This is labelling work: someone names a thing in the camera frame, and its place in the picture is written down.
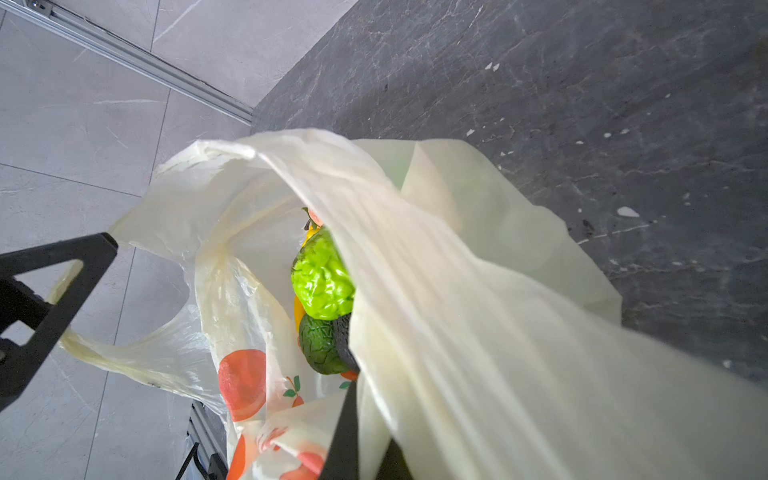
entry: translucent plastic bag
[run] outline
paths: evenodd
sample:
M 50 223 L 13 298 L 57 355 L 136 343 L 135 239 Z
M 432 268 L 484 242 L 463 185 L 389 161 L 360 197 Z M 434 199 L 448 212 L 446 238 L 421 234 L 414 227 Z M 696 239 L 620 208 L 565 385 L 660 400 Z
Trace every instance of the translucent plastic bag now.
M 305 206 L 357 285 L 361 478 L 390 434 L 415 478 L 764 472 L 768 396 L 622 330 L 619 296 L 561 220 L 460 141 L 193 144 L 112 230 L 179 263 L 189 302 L 133 345 L 70 331 L 63 346 L 226 414 L 232 478 L 316 478 L 347 380 L 296 344 Z

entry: tile grout line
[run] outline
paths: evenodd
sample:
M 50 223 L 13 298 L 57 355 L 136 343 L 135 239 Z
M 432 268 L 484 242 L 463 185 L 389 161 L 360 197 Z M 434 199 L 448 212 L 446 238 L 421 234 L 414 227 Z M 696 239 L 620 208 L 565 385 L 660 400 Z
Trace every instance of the tile grout line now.
M 134 254 L 131 256 L 131 266 L 128 268 L 128 278 L 125 280 L 125 292 L 123 292 L 123 303 L 120 305 L 120 314 L 118 315 L 118 324 L 114 328 L 114 339 L 112 345 L 118 340 L 118 331 L 120 330 L 120 319 L 123 317 L 123 308 L 125 308 L 125 298 L 128 296 L 128 284 L 131 282 L 131 272 L 134 269 L 134 260 L 136 259 L 136 249 L 134 248 Z M 101 389 L 101 400 L 98 403 L 98 411 L 96 412 L 96 423 L 94 424 L 94 432 L 91 434 L 91 447 L 88 450 L 88 460 L 85 462 L 85 473 L 83 474 L 83 480 L 88 477 L 88 466 L 91 464 L 91 454 L 94 452 L 94 443 L 96 440 L 96 430 L 98 429 L 98 420 L 101 416 L 101 406 L 104 404 L 104 393 L 107 391 L 107 380 L 109 379 L 109 372 L 104 377 L 104 388 Z
M 170 103 L 170 92 L 168 88 L 168 97 L 165 99 L 165 111 L 163 112 L 163 120 L 160 122 L 160 133 L 157 136 L 157 146 L 154 148 L 154 158 L 152 159 L 152 168 L 149 172 L 149 183 L 152 183 L 152 175 L 154 175 L 154 166 L 157 164 L 157 152 L 160 151 L 160 141 L 163 139 L 163 130 L 165 129 L 165 117 L 168 113 L 168 103 Z
M 19 170 L 23 170 L 25 172 L 30 172 L 32 174 L 45 175 L 46 177 L 57 178 L 59 180 L 65 180 L 67 182 L 74 182 L 74 183 L 80 184 L 80 185 L 87 185 L 87 186 L 93 187 L 93 188 L 101 188 L 102 190 L 109 190 L 110 192 L 115 192 L 116 194 L 131 195 L 132 197 L 141 198 L 141 195 L 129 194 L 128 192 L 122 192 L 122 191 L 119 191 L 119 190 L 115 190 L 114 188 L 106 188 L 106 187 L 99 187 L 98 185 L 86 184 L 85 182 L 80 182 L 78 180 L 72 180 L 71 178 L 57 177 L 56 175 L 44 174 L 42 172 L 38 172 L 38 171 L 35 171 L 35 170 L 29 170 L 28 168 L 16 167 L 15 165 L 8 165 L 8 164 L 3 164 L 3 163 L 0 163 L 0 165 L 2 165 L 3 167 L 16 168 L 16 169 L 19 169 Z
M 157 10 L 154 13 L 154 26 L 152 27 L 152 38 L 149 40 L 149 51 L 152 51 L 152 48 L 154 48 L 154 33 L 157 31 L 157 17 L 160 15 L 160 3 L 163 0 L 157 0 Z

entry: marble countertop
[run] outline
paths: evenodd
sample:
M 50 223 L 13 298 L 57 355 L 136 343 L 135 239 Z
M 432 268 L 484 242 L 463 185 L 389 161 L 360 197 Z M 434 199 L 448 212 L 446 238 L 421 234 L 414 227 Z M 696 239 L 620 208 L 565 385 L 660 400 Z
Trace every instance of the marble countertop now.
M 624 326 L 768 385 L 768 2 L 359 0 L 253 115 L 475 145 Z

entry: floor tile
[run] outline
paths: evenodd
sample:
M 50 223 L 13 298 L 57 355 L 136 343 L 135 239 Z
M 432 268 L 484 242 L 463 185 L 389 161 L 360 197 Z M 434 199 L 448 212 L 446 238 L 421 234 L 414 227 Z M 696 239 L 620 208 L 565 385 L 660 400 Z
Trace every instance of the floor tile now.
M 103 231 L 137 201 L 6 166 L 0 166 L 0 199 L 0 252 Z M 132 258 L 133 250 L 118 254 L 75 317 L 75 330 L 102 342 L 114 340 Z M 62 270 L 38 270 L 22 280 L 46 295 Z M 3 336 L 16 339 L 28 331 L 13 329 Z M 105 377 L 55 347 L 21 398 L 0 413 L 0 476 L 81 480 Z
M 171 92 L 157 164 L 199 138 L 235 140 L 249 127 Z M 163 326 L 189 296 L 181 268 L 137 250 L 116 343 L 127 345 Z M 88 464 L 87 480 L 130 472 L 135 478 L 173 478 L 184 460 L 191 401 L 110 373 Z
M 147 50 L 152 46 L 157 2 L 158 0 L 56 0 L 62 7 Z
M 161 0 L 152 52 L 255 106 L 355 0 Z
M 116 343 L 163 326 L 189 296 L 181 268 L 136 251 Z M 173 478 L 184 460 L 191 401 L 110 373 L 86 479 Z
M 168 88 L 8 14 L 0 164 L 141 195 Z
M 175 91 L 168 98 L 165 122 L 157 144 L 155 167 L 195 140 L 237 140 L 250 127 Z

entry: white paint speck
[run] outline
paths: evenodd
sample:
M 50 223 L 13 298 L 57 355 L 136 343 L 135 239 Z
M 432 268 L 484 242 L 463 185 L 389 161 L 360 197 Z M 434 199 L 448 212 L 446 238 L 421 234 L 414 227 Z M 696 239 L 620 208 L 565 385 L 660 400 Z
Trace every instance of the white paint speck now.
M 632 210 L 629 207 L 622 207 L 622 208 L 616 210 L 616 213 L 621 215 L 622 217 L 637 218 L 637 217 L 640 216 L 640 214 L 638 212 Z
M 114 105 L 114 104 L 159 104 L 159 100 L 150 100 L 149 98 L 133 98 L 131 100 L 100 100 L 95 101 L 94 105 Z
M 193 4 L 192 4 L 192 5 L 190 5 L 190 6 L 188 6 L 188 7 L 187 7 L 187 9 L 186 9 L 186 10 L 184 10 L 184 11 L 181 13 L 181 15 L 179 15 L 179 16 L 178 16 L 178 18 L 177 18 L 176 20 L 174 20 L 174 22 L 173 22 L 172 24 L 170 24 L 170 26 L 169 26 L 168 28 L 166 28 L 165 30 L 163 30 L 163 31 L 162 31 L 162 33 L 160 33 L 159 35 L 155 36 L 155 38 L 154 38 L 154 41 L 160 40 L 160 38 L 161 38 L 163 35 L 167 34 L 167 33 L 168 33 L 168 32 L 169 32 L 169 31 L 170 31 L 170 30 L 171 30 L 173 27 L 175 27 L 175 26 L 176 26 L 176 24 L 177 24 L 178 22 L 181 22 L 181 19 L 182 19 L 182 18 L 184 18 L 184 17 L 186 17 L 186 16 L 187 16 L 187 13 L 189 13 L 189 12 L 192 12 L 192 10 L 194 10 L 194 9 L 195 9 L 195 7 L 197 7 L 197 6 L 200 4 L 200 2 L 202 2 L 202 1 L 203 1 L 203 0 L 197 0 L 195 3 L 193 3 Z
M 75 57 L 75 58 L 74 58 L 74 59 L 73 59 L 73 60 L 72 60 L 70 63 L 75 63 L 75 62 L 78 60 L 78 58 L 82 57 L 82 56 L 83 56 L 83 54 L 84 54 L 86 51 L 88 51 L 88 49 L 87 49 L 87 48 L 83 48 L 83 51 L 81 51 L 81 52 L 78 54 L 78 56 L 77 56 L 77 57 Z

